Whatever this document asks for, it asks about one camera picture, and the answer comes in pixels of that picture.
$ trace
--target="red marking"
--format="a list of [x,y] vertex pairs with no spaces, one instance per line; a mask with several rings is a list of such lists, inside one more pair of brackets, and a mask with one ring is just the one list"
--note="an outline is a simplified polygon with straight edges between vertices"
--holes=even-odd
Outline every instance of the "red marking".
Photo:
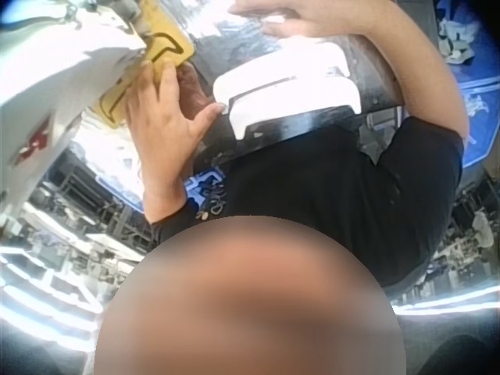
[[35,134],[31,136],[29,141],[20,149],[19,155],[14,162],[14,166],[22,163],[24,160],[29,159],[35,151],[43,150],[47,147],[48,143],[48,123],[50,116],[45,119],[42,125],[38,128]]

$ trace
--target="fingernail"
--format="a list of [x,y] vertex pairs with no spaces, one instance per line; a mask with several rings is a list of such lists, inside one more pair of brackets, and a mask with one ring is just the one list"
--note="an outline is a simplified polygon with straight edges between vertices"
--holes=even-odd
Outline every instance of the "fingernail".
[[226,112],[227,105],[225,105],[224,103],[217,103],[217,105],[220,107],[221,112]]

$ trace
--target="wrist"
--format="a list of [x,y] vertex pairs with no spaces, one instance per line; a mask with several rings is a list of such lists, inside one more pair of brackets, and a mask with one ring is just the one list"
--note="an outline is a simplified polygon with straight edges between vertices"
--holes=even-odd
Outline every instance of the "wrist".
[[182,180],[179,178],[161,191],[145,186],[144,211],[149,223],[156,223],[172,216],[182,209],[188,197]]

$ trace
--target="gray metal surface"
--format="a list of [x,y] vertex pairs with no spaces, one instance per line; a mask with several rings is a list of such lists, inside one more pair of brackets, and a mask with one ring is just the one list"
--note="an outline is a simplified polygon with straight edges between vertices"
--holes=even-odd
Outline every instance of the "gray metal surface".
[[[179,24],[195,43],[191,61],[209,87],[215,79],[241,64],[275,52],[281,48],[278,40],[264,36],[257,19],[245,19],[227,12],[232,1],[227,0],[160,0],[164,10]],[[343,50],[348,60],[351,79],[361,94],[362,112],[372,113],[400,105],[402,96],[394,74],[381,54],[364,37],[331,38]],[[267,123],[250,128],[243,141],[234,140],[227,116],[221,118],[204,139],[205,152],[195,160],[195,169],[210,165],[307,133],[318,127],[352,117],[351,112],[327,110]]]

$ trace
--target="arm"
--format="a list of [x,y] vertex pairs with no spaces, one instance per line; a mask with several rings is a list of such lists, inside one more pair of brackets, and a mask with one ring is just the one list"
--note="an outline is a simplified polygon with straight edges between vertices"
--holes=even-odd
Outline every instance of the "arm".
[[393,2],[383,2],[366,36],[389,62],[410,115],[469,136],[469,118],[452,72],[417,25]]
[[462,96],[445,61],[417,25],[389,0],[237,0],[232,13],[289,8],[300,19],[268,23],[278,37],[361,34],[384,55],[412,116],[458,133],[466,140],[469,121]]
[[172,216],[186,204],[182,171],[223,111],[223,105],[210,104],[200,107],[196,114],[187,114],[190,120],[180,108],[181,94],[171,62],[165,64],[158,85],[152,64],[147,62],[127,91],[127,123],[141,159],[144,208],[149,223]]

